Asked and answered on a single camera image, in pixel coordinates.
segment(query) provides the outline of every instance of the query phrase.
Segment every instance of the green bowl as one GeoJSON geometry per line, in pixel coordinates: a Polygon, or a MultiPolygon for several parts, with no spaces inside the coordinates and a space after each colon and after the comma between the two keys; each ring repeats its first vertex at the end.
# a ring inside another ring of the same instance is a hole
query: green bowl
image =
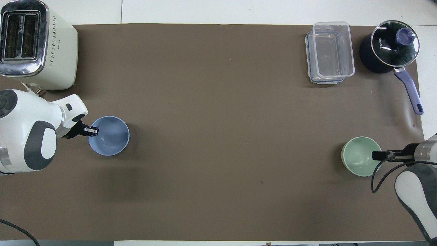
{"type": "Polygon", "coordinates": [[[347,142],[341,150],[341,161],[353,174],[367,177],[373,174],[379,161],[372,159],[372,151],[381,151],[371,138],[356,137],[347,142]]]}

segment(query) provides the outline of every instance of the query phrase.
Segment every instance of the black pot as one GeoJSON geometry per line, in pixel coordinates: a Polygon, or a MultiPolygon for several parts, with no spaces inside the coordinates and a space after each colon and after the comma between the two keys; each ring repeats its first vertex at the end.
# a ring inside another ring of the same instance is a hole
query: black pot
{"type": "Polygon", "coordinates": [[[369,34],[360,45],[360,58],[363,64],[370,71],[378,74],[385,74],[393,71],[393,67],[383,63],[377,58],[372,50],[372,34],[369,34]]]}
{"type": "Polygon", "coordinates": [[[385,21],[360,45],[363,64],[374,73],[394,71],[407,90],[414,112],[423,114],[416,86],[404,66],[411,64],[419,53],[419,39],[414,30],[400,21],[385,21]]]}

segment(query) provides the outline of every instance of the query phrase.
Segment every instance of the toaster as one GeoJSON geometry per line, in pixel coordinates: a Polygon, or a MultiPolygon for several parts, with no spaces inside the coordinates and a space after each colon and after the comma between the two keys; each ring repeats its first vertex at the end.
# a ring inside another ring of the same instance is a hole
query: toaster
{"type": "Polygon", "coordinates": [[[74,27],[39,0],[1,9],[0,74],[41,90],[63,90],[76,78],[74,27]]]}

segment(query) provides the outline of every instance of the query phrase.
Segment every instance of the purple handle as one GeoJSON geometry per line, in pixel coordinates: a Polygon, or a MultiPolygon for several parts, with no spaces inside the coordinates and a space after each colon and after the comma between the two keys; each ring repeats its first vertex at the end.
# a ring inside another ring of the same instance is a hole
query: purple handle
{"type": "Polygon", "coordinates": [[[405,70],[405,68],[395,69],[395,76],[404,83],[405,89],[407,89],[408,97],[411,101],[411,106],[417,115],[423,114],[422,102],[420,101],[419,94],[417,93],[416,85],[413,79],[405,70]]]}

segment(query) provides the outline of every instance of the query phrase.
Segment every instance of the table surface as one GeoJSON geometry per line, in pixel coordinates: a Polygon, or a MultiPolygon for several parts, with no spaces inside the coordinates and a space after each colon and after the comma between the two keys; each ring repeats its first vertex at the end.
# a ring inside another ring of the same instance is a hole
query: table surface
{"type": "Polygon", "coordinates": [[[144,1],[72,0],[45,1],[71,24],[118,23],[217,23],[217,24],[306,24],[347,21],[350,25],[376,25],[397,19],[418,33],[421,51],[417,59],[420,94],[426,113],[421,116],[423,134],[435,133],[437,91],[433,69],[437,65],[437,4],[430,0],[384,1],[144,1]]]}
{"type": "MultiPolygon", "coordinates": [[[[341,84],[310,82],[310,25],[75,28],[76,83],[44,98],[78,94],[84,122],[118,116],[131,140],[105,157],[86,137],[59,139],[49,167],[2,177],[5,219],[42,239],[421,239],[396,199],[396,174],[375,195],[370,177],[340,159],[356,136],[383,149],[423,140],[393,74],[356,62],[341,84]]],[[[372,29],[351,27],[355,56],[372,29]]]]}

